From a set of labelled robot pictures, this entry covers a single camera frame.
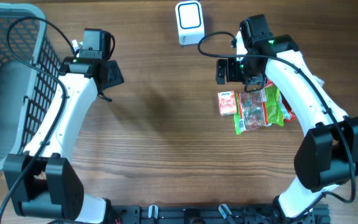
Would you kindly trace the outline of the white barcode scanner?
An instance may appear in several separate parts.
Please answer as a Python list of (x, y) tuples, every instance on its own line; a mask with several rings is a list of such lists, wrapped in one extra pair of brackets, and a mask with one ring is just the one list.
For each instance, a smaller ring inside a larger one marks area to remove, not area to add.
[(175, 6), (180, 45), (198, 44), (204, 37), (203, 10), (199, 1), (182, 1)]

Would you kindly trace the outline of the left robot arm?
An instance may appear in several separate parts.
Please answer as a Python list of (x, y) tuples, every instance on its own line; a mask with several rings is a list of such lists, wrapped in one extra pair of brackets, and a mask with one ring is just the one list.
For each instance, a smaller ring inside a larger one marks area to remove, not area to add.
[(59, 69), (58, 87), (37, 134), (21, 154), (9, 154), (3, 165), (8, 202), (22, 217), (58, 222), (104, 223), (109, 202), (85, 193), (72, 167), (74, 145), (89, 107), (103, 90), (124, 82), (115, 60), (67, 57)]

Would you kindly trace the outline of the green gummy candy bag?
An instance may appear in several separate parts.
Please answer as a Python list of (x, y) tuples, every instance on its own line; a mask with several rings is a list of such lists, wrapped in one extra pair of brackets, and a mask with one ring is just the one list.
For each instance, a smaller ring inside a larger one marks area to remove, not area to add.
[(284, 125), (284, 115), (279, 104), (280, 90), (273, 83), (268, 83), (262, 90), (235, 93), (235, 99), (236, 134), (272, 124)]

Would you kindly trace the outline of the black mounting rail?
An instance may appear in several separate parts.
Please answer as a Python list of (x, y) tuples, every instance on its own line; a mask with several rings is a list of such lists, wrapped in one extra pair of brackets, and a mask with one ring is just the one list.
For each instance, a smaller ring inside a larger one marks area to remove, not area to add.
[(271, 204), (215, 207), (140, 207), (114, 205), (109, 223), (122, 224), (190, 224), (190, 223), (276, 223)]

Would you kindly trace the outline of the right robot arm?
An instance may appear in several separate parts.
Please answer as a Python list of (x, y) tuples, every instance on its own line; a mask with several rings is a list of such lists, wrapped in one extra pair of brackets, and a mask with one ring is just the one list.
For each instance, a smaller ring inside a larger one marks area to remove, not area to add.
[(298, 46), (289, 35), (232, 36), (235, 55), (217, 55), (225, 63), (218, 83), (267, 78), (288, 102), (300, 122), (304, 139), (295, 158), (295, 179), (276, 196), (267, 220), (301, 222), (318, 202), (330, 195), (343, 203), (356, 197), (358, 176), (358, 117), (338, 107), (311, 74)]

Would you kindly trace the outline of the small red white box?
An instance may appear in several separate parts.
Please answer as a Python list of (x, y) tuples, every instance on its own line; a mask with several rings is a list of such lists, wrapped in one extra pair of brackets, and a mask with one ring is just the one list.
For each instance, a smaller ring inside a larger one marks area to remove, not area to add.
[(236, 114), (237, 104), (234, 91), (218, 93), (218, 106), (221, 116)]

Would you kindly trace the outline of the red snack bar wrapper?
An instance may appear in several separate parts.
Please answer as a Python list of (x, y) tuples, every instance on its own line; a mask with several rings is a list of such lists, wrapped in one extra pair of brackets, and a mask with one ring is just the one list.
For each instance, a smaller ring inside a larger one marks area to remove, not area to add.
[(267, 81), (264, 90), (268, 123), (275, 123), (283, 126), (284, 123), (290, 122), (296, 118), (294, 112), (285, 101), (281, 91), (271, 80)]

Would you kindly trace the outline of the grey plastic shopping basket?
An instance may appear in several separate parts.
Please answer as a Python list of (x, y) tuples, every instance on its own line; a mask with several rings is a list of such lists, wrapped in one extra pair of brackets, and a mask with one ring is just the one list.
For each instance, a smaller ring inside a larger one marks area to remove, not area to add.
[(45, 14), (31, 4), (0, 3), (0, 170), (8, 154), (21, 153), (36, 134), (57, 84), (60, 59), (47, 36)]

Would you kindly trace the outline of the light teal snack packet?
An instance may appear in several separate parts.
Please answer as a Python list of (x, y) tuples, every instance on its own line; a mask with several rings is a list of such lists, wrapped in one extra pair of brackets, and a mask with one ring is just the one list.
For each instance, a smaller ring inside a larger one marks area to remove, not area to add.
[(280, 107), (280, 110), (282, 112), (282, 115), (283, 115), (283, 120), (291, 120), (291, 115), (290, 115), (290, 112), (287, 110), (287, 108), (285, 107), (285, 104), (283, 102), (283, 98), (282, 98), (282, 94), (280, 93), (278, 95), (278, 104), (279, 104), (279, 107)]

